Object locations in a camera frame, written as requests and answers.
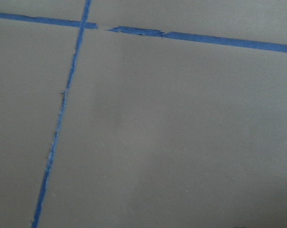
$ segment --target torn blue tape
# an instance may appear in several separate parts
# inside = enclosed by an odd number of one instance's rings
[[[275,44],[275,43],[267,43],[267,42],[244,40],[244,39],[195,35],[195,34],[181,33],[181,32],[164,33],[164,32],[161,32],[160,30],[133,28],[133,27],[125,27],[125,26],[119,26],[116,28],[112,28],[112,29],[109,29],[108,31],[123,32],[123,33],[128,33],[128,34],[144,35],[144,36],[150,36],[150,37],[180,39],[180,40],[203,42],[203,43],[210,43],[210,44],[229,45],[229,46],[236,46],[236,47],[242,47],[242,48],[254,48],[254,49],[269,50],[269,51],[279,51],[279,52],[287,53],[286,44]]]
[[[10,14],[10,13],[0,13],[0,18],[36,22],[36,23],[43,23],[43,24],[50,24],[50,25],[61,25],[61,26],[70,26],[70,27],[80,26],[80,21],[55,19],[55,18],[44,18],[44,17],[33,18],[33,17],[23,16],[23,15],[18,15],[18,14]],[[85,28],[97,29],[98,26],[96,23],[86,22]]]
[[[39,192],[38,201],[37,201],[35,214],[34,214],[34,220],[33,220],[31,228],[37,228],[38,227],[38,222],[39,222],[39,218],[40,218],[40,214],[41,214],[41,210],[42,210],[42,203],[43,203],[46,191],[47,191],[48,179],[49,179],[50,171],[51,171],[51,168],[53,165],[54,155],[56,152],[56,146],[57,146],[57,142],[58,142],[58,138],[59,138],[59,132],[60,132],[60,128],[62,125],[62,118],[63,118],[65,108],[67,105],[67,93],[71,87],[72,79],[73,79],[74,72],[76,69],[77,58],[78,58],[81,43],[82,43],[82,37],[83,37],[86,20],[87,20],[88,13],[89,13],[90,4],[91,4],[91,0],[86,0],[83,14],[82,14],[82,19],[81,19],[81,22],[79,24],[79,32],[78,32],[76,46],[75,46],[75,53],[72,57],[71,67],[70,67],[70,71],[69,71],[69,75],[68,75],[68,79],[67,79],[67,86],[66,86],[64,93],[63,93],[62,104],[61,104],[59,116],[57,119],[56,130],[55,130],[53,142],[52,142],[52,145],[50,147],[49,154],[48,154],[48,161],[47,161],[46,167],[44,169],[44,176],[42,179],[42,184],[40,187],[40,192]]]

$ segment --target gray surface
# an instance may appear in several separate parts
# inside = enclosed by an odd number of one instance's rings
[[[287,54],[87,30],[41,228],[286,228]]]
[[[0,0],[0,12],[81,20],[85,0]]]
[[[287,44],[287,0],[95,0],[89,21]]]
[[[31,225],[76,34],[0,19],[0,228]]]

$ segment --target blue tape strip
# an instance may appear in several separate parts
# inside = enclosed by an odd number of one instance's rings
[[[55,19],[55,18],[43,18],[37,17],[32,18],[28,16],[18,15],[18,14],[10,14],[10,13],[0,13],[1,19],[10,19],[10,20],[22,20],[28,22],[36,22],[36,23],[43,23],[43,24],[50,24],[50,25],[61,25],[61,26],[71,26],[71,27],[79,27],[80,21],[73,21],[73,20],[63,20],[63,19]],[[85,25],[87,29],[97,29],[97,24],[87,22]]]
[[[50,152],[48,155],[48,162],[47,162],[45,170],[44,170],[44,176],[43,176],[43,180],[42,180],[42,184],[41,184],[41,188],[40,188],[40,192],[39,192],[39,196],[38,196],[38,201],[37,201],[37,205],[36,205],[36,210],[35,210],[35,214],[34,214],[34,220],[33,220],[31,228],[37,228],[38,227],[39,217],[40,217],[41,210],[42,210],[42,203],[43,203],[46,191],[47,191],[48,179],[49,179],[50,171],[51,171],[53,160],[54,160],[56,145],[57,145],[58,138],[59,138],[59,132],[60,132],[61,124],[62,124],[62,118],[63,118],[64,111],[65,111],[65,108],[67,105],[67,93],[71,87],[72,79],[73,79],[74,72],[76,69],[77,58],[78,58],[81,43],[82,43],[82,37],[83,37],[84,29],[85,29],[87,16],[89,13],[90,4],[91,4],[91,0],[86,0],[83,14],[82,14],[82,19],[81,19],[81,22],[79,25],[79,33],[78,33],[76,47],[75,47],[75,54],[72,57],[72,63],[71,63],[71,68],[70,68],[69,75],[68,75],[67,86],[66,86],[65,91],[63,93],[62,105],[61,105],[59,116],[57,119],[57,125],[56,125],[55,134],[54,134],[54,139],[53,139],[53,142],[52,142],[52,145],[50,148]]]
[[[211,44],[229,45],[229,46],[236,46],[236,47],[242,47],[242,48],[255,48],[255,49],[261,49],[261,50],[279,51],[279,52],[287,53],[286,44],[275,44],[275,43],[266,43],[266,42],[251,41],[251,40],[244,40],[244,39],[212,37],[212,36],[195,35],[195,34],[181,33],[181,32],[163,33],[160,30],[133,28],[133,27],[125,27],[125,26],[119,26],[116,28],[112,28],[112,29],[109,29],[108,31],[123,32],[123,33],[128,33],[128,34],[144,35],[144,36],[150,36],[150,37],[163,37],[163,38],[170,38],[170,39],[180,39],[180,40],[196,41],[196,42],[203,42],[203,43],[211,43]]]

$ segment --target blue line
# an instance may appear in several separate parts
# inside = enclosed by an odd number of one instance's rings
[[[108,31],[123,32],[123,33],[128,33],[128,34],[144,35],[144,36],[150,36],[150,37],[163,37],[163,38],[170,38],[170,39],[180,39],[180,40],[196,41],[196,42],[203,42],[203,43],[211,43],[211,44],[229,45],[229,46],[236,46],[236,47],[243,47],[243,48],[255,48],[255,49],[261,49],[261,50],[279,51],[279,52],[287,53],[286,44],[275,44],[275,43],[267,43],[267,42],[244,40],[244,39],[212,37],[212,36],[195,35],[195,34],[181,33],[181,32],[164,33],[160,30],[133,28],[133,27],[125,27],[125,26],[119,26],[117,28],[112,28],[112,29],[109,29]]]
[[[67,93],[71,87],[72,79],[73,79],[74,72],[76,69],[77,58],[78,58],[81,43],[82,43],[82,37],[83,37],[86,20],[87,20],[88,13],[89,13],[90,4],[91,4],[91,0],[86,0],[83,14],[82,14],[82,19],[81,19],[81,22],[79,25],[79,33],[78,33],[76,47],[75,47],[75,54],[72,57],[72,63],[71,63],[71,68],[70,68],[69,75],[68,75],[67,86],[66,86],[65,91],[63,93],[62,105],[61,105],[59,116],[57,119],[57,125],[56,125],[55,134],[54,134],[54,139],[53,139],[50,151],[49,151],[48,162],[47,162],[45,170],[44,170],[44,176],[43,176],[43,180],[42,180],[42,184],[41,184],[41,188],[40,188],[40,192],[39,192],[39,197],[38,197],[38,201],[37,201],[37,206],[36,206],[36,210],[35,210],[35,214],[34,214],[34,220],[33,220],[31,228],[37,228],[38,227],[39,217],[40,217],[41,210],[42,210],[42,203],[43,203],[46,191],[47,191],[48,179],[49,179],[50,171],[51,171],[53,160],[54,160],[56,145],[57,145],[58,138],[59,138],[59,132],[60,132],[61,124],[62,124],[62,118],[63,118],[64,111],[65,111],[65,108],[67,105]]]
[[[10,20],[22,20],[28,22],[36,22],[36,23],[43,23],[43,24],[50,24],[50,25],[61,25],[61,26],[71,26],[71,27],[79,27],[80,21],[73,21],[73,20],[63,20],[63,19],[55,19],[55,18],[43,18],[37,17],[32,18],[28,16],[18,15],[18,14],[10,14],[10,13],[0,13],[1,19],[10,19]],[[86,29],[96,29],[97,24],[86,22],[85,24]]]

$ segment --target horizontal blue tape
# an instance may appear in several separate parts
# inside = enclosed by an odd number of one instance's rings
[[[55,19],[55,18],[43,18],[43,17],[28,17],[18,14],[10,14],[10,13],[0,13],[0,18],[2,19],[10,19],[10,20],[22,20],[28,22],[36,22],[36,23],[43,23],[43,24],[50,24],[50,25],[61,25],[61,26],[70,26],[70,27],[79,27],[80,21],[73,21],[73,20],[64,20],[64,19]],[[97,24],[86,22],[85,24],[86,29],[96,29]]]
[[[244,39],[212,37],[212,36],[195,35],[195,34],[181,33],[181,32],[164,33],[164,32],[161,32],[160,30],[133,28],[133,27],[125,27],[125,26],[119,26],[116,28],[112,28],[112,29],[109,29],[108,31],[123,32],[123,33],[128,33],[128,34],[143,35],[143,36],[150,36],[150,37],[163,37],[163,38],[170,38],[170,39],[196,41],[196,42],[203,42],[203,43],[210,43],[210,44],[229,45],[229,46],[236,46],[236,47],[242,47],[242,48],[255,48],[255,49],[261,49],[261,50],[279,51],[279,52],[287,53],[286,44],[275,44],[275,43],[267,43],[267,42],[244,40]]]

